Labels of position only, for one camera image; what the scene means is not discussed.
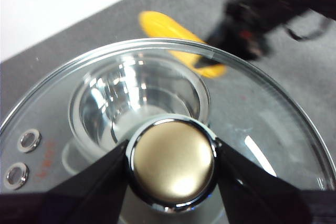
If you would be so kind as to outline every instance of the gray floor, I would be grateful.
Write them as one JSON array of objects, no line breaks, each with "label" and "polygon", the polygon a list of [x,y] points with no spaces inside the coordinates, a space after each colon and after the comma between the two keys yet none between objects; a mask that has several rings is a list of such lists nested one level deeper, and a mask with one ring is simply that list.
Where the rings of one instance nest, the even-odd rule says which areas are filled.
[{"label": "gray floor", "polygon": [[[205,38],[220,18],[223,0],[123,0],[1,64],[1,119],[47,73],[90,49],[145,37],[138,25],[142,10],[173,17]],[[316,27],[308,14],[293,24],[304,33]],[[274,51],[252,62],[278,81],[307,112],[336,157],[336,29],[311,42],[296,42],[279,28],[270,34]]]}]

